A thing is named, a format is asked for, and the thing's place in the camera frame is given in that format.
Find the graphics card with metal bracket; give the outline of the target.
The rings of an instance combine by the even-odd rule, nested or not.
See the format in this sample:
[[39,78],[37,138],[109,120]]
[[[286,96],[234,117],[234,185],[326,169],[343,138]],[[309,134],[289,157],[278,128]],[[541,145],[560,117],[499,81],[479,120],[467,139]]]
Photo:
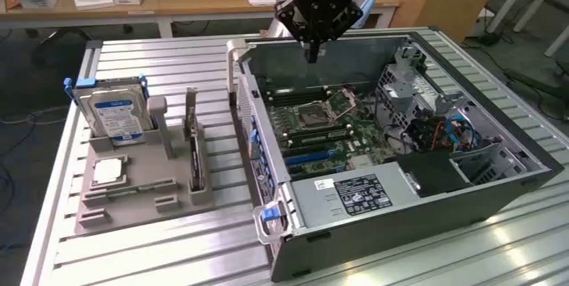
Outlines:
[[183,139],[190,152],[191,178],[189,187],[191,191],[201,191],[205,186],[205,166],[201,156],[201,129],[195,118],[195,95],[193,87],[185,89],[185,113],[182,118]]

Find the black RAM slot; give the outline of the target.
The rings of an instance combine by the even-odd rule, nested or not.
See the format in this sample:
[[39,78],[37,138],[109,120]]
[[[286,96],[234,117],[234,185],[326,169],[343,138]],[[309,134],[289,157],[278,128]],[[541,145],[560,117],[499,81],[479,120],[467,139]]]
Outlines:
[[311,103],[313,101],[325,101],[326,99],[327,99],[326,95],[291,94],[281,97],[277,97],[277,96],[269,97],[267,104],[274,107],[286,107],[286,106]]
[[265,91],[265,95],[269,97],[285,97],[285,96],[315,96],[322,97],[327,94],[327,90],[322,87],[315,88],[281,88],[269,89]]

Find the blue expansion slot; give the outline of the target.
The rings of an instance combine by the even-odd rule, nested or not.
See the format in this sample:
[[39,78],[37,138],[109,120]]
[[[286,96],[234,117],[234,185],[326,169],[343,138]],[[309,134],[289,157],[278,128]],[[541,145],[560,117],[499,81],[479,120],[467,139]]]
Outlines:
[[323,153],[313,153],[313,154],[303,155],[303,156],[287,157],[283,160],[283,164],[286,166],[291,166],[291,165],[298,165],[301,163],[321,161],[321,160],[329,159],[333,155],[334,155],[333,152],[325,151]]

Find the wooden desk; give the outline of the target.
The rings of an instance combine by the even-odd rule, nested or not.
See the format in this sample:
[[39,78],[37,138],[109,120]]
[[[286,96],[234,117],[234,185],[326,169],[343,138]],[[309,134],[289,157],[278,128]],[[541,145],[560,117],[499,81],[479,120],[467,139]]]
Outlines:
[[57,0],[53,9],[6,9],[0,0],[0,29],[151,23],[159,36],[170,38],[175,21],[255,18],[273,18],[273,6],[253,6],[247,0],[142,0],[139,5],[79,11],[73,0]]

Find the metal disk bay cage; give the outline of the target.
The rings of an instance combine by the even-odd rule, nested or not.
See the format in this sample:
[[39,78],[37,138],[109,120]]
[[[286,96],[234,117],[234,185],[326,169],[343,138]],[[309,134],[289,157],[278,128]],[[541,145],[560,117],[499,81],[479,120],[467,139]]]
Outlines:
[[426,54],[411,39],[395,50],[394,62],[383,67],[375,88],[377,120],[381,125],[407,128],[410,121],[437,111],[439,90],[429,82]]

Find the open metal socket cover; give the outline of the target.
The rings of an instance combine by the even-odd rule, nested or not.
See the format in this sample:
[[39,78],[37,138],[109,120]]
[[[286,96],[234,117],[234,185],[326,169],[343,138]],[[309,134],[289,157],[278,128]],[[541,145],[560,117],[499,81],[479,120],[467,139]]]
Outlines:
[[342,88],[325,102],[327,113],[335,120],[342,117],[355,106],[354,94]]

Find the white floor unit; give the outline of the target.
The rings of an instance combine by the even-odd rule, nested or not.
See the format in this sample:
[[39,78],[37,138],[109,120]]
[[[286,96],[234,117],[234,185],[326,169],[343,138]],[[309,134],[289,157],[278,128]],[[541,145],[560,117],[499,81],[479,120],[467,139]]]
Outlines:
[[466,37],[478,37],[483,35],[494,16],[494,12],[491,12],[491,10],[489,10],[487,8],[483,8],[478,13],[473,27],[469,33],[466,34]]

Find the CPU socket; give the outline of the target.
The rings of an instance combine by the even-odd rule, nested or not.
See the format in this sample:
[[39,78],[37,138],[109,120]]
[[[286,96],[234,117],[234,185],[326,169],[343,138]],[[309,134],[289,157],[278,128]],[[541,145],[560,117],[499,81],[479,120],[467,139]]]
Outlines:
[[302,105],[297,109],[298,120],[306,127],[315,127],[329,123],[327,113],[321,103]]

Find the installed black RAM stick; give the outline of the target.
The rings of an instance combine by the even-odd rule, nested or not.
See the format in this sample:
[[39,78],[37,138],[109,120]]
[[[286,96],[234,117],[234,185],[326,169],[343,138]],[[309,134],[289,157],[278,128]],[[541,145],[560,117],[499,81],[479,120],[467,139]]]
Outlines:
[[287,147],[303,147],[309,145],[335,142],[349,139],[354,134],[354,130],[346,126],[322,127],[318,129],[297,131],[287,134]]

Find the green motherboard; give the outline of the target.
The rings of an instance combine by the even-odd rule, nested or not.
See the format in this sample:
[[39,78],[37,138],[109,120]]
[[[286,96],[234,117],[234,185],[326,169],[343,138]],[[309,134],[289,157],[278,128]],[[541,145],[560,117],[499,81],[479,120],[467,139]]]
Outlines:
[[[313,101],[311,103],[302,104],[310,105],[313,103],[321,103],[325,108],[329,123],[315,127],[306,127],[298,120],[297,109],[302,105],[274,107],[267,104],[269,96],[265,95],[265,91],[277,88],[271,87],[262,92],[267,118],[270,126],[273,127],[275,143],[278,145],[283,162],[287,157],[323,153],[325,151],[334,153],[329,159],[321,161],[301,163],[291,166],[286,166],[283,164],[291,180],[309,179],[322,175],[339,173],[341,171],[350,171],[358,168],[370,167],[394,159],[397,152],[386,141],[383,129],[378,125],[375,116],[370,111],[370,100],[373,99],[373,96],[362,92],[365,85],[366,83],[363,82],[357,84],[343,83],[339,85],[318,86],[327,90],[327,99],[342,88],[347,89],[354,94],[357,106],[342,117],[334,120],[327,113],[325,105],[327,99],[325,101]],[[289,133],[339,125],[350,127],[354,130],[354,134],[349,139],[303,147],[287,147],[286,139]]]

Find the black floor stand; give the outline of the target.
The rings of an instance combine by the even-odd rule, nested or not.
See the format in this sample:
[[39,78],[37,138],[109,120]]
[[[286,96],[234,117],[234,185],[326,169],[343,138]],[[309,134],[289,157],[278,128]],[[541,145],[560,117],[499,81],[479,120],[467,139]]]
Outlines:
[[539,73],[529,74],[506,69],[503,74],[510,81],[518,81],[569,102],[569,61],[554,60],[554,63],[554,69],[542,69]]

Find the hard disk in blue caddy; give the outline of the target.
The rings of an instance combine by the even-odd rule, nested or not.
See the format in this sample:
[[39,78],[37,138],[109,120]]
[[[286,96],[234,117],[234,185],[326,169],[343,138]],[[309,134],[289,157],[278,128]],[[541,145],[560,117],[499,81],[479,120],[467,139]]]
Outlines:
[[146,111],[147,81],[143,75],[111,79],[65,78],[63,92],[77,105],[95,138],[114,147],[142,143],[154,128]]

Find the grey printed parts rack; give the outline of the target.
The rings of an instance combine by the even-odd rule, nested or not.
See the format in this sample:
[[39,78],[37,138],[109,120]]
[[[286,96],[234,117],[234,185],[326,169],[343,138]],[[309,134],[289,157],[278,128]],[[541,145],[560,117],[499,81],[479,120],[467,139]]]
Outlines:
[[[191,191],[190,152],[183,139],[182,120],[178,125],[165,124],[166,99],[162,96],[149,98],[146,111],[158,119],[158,127],[143,132],[141,143],[111,147],[101,138],[89,140],[75,211],[77,235],[93,235],[155,223],[201,213],[214,207],[202,124],[198,122],[205,186],[201,191]],[[94,164],[102,159],[122,160],[121,177],[115,182],[95,185]],[[107,197],[105,194],[111,189],[146,184],[175,184],[177,188],[121,197]]]

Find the grey power supply unit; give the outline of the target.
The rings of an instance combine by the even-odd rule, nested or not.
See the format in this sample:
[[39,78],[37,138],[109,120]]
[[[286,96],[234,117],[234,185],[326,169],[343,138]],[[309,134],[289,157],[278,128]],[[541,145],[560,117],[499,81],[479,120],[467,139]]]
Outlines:
[[291,190],[309,229],[393,211],[419,199],[395,162],[294,181]]

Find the silver CPU chip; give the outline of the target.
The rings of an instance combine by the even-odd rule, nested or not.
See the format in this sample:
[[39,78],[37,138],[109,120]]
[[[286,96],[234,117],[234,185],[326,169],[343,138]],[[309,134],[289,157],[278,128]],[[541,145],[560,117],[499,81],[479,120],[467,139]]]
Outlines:
[[115,182],[121,177],[121,159],[102,159],[94,164],[93,182],[95,185]]

